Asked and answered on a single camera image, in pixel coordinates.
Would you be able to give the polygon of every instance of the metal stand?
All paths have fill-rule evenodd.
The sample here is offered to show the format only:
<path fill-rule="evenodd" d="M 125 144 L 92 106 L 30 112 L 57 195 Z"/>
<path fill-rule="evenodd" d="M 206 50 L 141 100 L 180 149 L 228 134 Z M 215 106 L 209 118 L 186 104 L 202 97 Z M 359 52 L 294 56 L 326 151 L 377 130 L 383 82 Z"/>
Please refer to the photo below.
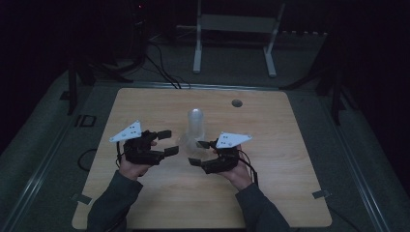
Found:
<path fill-rule="evenodd" d="M 270 33 L 271 39 L 267 46 L 263 48 L 265 55 L 266 66 L 269 77 L 276 77 L 274 60 L 272 58 L 272 48 L 275 38 L 278 34 L 280 20 L 283 15 L 285 4 L 280 5 L 278 16 L 274 17 L 254 17 L 254 16 L 233 16 L 233 15 L 216 15 L 202 14 L 202 1 L 198 0 L 197 17 L 196 17 L 196 47 L 193 58 L 193 72 L 200 73 L 201 71 L 201 56 L 202 56 L 202 30 L 220 30 L 220 31 L 236 31 L 236 32 L 254 32 L 254 33 Z"/>
<path fill-rule="evenodd" d="M 77 106 L 76 71 L 73 59 L 69 63 L 69 101 L 68 115 L 72 115 Z"/>

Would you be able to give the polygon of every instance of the gray sleeve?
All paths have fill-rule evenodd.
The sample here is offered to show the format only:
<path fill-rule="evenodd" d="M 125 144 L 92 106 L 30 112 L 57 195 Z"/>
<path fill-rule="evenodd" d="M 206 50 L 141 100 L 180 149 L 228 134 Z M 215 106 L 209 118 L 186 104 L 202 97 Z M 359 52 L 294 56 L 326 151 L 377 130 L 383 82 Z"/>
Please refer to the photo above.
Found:
<path fill-rule="evenodd" d="M 117 170 L 88 214 L 87 231 L 106 231 L 116 226 L 125 218 L 141 190 L 139 182 L 124 177 Z"/>
<path fill-rule="evenodd" d="M 248 232 L 290 231 L 289 224 L 277 207 L 256 184 L 251 184 L 236 194 Z"/>

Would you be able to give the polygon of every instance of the human hand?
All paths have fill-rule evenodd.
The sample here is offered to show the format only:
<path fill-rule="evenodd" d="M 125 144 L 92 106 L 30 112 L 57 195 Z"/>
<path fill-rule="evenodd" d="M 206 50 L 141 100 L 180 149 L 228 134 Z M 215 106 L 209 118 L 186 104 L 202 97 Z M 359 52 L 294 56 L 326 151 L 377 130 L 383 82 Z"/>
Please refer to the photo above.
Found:
<path fill-rule="evenodd" d="M 157 145 L 157 142 L 152 141 L 151 146 Z M 121 159 L 120 174 L 132 181 L 136 181 L 138 177 L 143 176 L 152 165 L 148 164 L 134 164 L 128 161 L 125 157 Z"/>
<path fill-rule="evenodd" d="M 242 150 L 241 145 L 236 146 L 236 148 L 238 150 Z M 243 159 L 244 155 L 242 153 L 239 153 L 239 157 Z M 242 161 L 239 161 L 238 165 L 236 165 L 236 167 L 234 167 L 232 170 L 220 172 L 217 174 L 226 178 L 237 190 L 242 190 L 252 184 L 252 179 L 250 178 L 250 175 L 248 173 L 247 165 Z"/>

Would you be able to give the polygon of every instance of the round hole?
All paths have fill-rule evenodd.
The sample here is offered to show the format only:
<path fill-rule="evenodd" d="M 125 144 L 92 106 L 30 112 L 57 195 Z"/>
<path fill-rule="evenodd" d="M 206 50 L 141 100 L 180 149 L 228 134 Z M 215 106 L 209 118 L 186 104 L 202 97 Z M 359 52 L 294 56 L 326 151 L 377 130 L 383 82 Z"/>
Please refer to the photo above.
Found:
<path fill-rule="evenodd" d="M 242 106 L 242 101 L 240 100 L 233 100 L 232 105 L 235 107 L 241 107 Z"/>

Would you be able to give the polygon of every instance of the white metal frame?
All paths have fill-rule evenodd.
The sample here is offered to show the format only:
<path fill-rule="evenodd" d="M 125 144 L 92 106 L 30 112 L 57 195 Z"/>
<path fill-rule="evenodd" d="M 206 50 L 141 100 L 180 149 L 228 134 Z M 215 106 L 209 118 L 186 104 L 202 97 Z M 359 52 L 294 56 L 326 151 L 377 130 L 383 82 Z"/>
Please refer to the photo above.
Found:
<path fill-rule="evenodd" d="M 283 15 L 285 4 L 282 3 L 279 8 L 278 16 L 274 17 L 254 17 L 254 16 L 233 16 L 233 15 L 216 15 L 202 14 L 202 0 L 198 0 L 197 17 L 196 17 L 196 47 L 193 58 L 193 72 L 200 73 L 202 57 L 202 30 L 221 30 L 221 31 L 239 31 L 239 32 L 258 32 L 270 33 L 271 39 L 267 46 L 263 47 L 266 66 L 269 77 L 276 77 L 274 60 L 272 58 L 272 48 L 274 47 L 275 38 L 278 34 L 280 20 Z"/>

